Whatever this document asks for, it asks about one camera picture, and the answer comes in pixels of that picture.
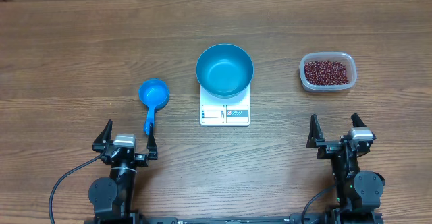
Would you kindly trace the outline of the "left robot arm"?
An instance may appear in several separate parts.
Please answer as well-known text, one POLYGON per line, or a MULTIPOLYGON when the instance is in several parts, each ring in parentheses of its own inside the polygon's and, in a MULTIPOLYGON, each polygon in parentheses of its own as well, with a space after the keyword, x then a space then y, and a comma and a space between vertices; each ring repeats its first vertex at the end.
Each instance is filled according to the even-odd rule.
POLYGON ((132 209, 132 199, 138 167, 146 167, 150 160, 158 159, 157 145, 149 132, 147 153, 136 152, 136 136, 118 134, 111 139, 113 122, 109 120, 104 130, 92 144, 99 159, 111 167, 108 177, 96 179, 89 187, 88 198, 93 205, 91 223, 139 223, 148 221, 139 210, 132 209))

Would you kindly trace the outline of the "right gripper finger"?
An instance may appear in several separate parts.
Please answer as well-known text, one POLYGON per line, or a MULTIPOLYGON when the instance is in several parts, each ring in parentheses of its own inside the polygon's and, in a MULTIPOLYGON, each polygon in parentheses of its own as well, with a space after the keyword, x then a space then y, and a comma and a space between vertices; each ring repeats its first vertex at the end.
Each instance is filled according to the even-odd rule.
POLYGON ((325 138, 323 136, 321 127, 318 122, 318 117, 316 114, 311 115, 310 122, 311 125, 310 125, 310 131, 309 131, 306 147, 307 148, 321 147, 325 142, 325 138))
POLYGON ((362 121, 358 113, 352 114, 351 120, 354 128, 366 127, 365 123, 362 121))

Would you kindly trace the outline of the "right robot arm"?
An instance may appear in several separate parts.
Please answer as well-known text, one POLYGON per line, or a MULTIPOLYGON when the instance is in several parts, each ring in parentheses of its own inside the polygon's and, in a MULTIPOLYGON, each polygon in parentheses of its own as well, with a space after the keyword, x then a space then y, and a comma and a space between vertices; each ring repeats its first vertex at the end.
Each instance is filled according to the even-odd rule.
POLYGON ((381 206, 385 179, 373 171, 362 171, 358 158, 370 152, 376 135, 357 113, 351 115, 352 127, 336 141, 326 141, 317 115, 310 117, 307 148, 317 149, 318 159, 329 159, 334 184, 316 194, 304 207, 302 223, 382 223, 382 215, 375 213, 381 206), (322 195, 335 190, 337 204, 326 208, 323 214, 306 212, 322 195))

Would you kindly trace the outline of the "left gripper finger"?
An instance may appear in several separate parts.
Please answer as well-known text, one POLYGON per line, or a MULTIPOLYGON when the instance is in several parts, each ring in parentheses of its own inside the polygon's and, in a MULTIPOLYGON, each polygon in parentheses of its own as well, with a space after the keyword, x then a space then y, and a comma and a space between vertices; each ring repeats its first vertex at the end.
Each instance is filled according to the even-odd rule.
POLYGON ((110 119, 107 122, 103 131, 94 140, 93 144, 106 144, 107 142, 109 142, 111 140, 112 126, 113 126, 113 122, 110 119))
POLYGON ((153 135, 153 124, 149 123, 147 149, 149 155, 157 155, 157 145, 153 135))

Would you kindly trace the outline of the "blue measuring scoop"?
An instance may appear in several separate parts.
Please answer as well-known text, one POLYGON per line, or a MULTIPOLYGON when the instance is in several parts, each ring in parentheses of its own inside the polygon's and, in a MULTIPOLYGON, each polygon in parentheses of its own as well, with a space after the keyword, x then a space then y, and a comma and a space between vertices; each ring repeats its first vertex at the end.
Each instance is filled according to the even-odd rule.
POLYGON ((169 101, 169 89, 166 83, 158 78, 144 82, 138 89, 141 102, 147 107, 144 132, 149 135, 151 127, 155 126, 155 114, 164 108, 169 101))

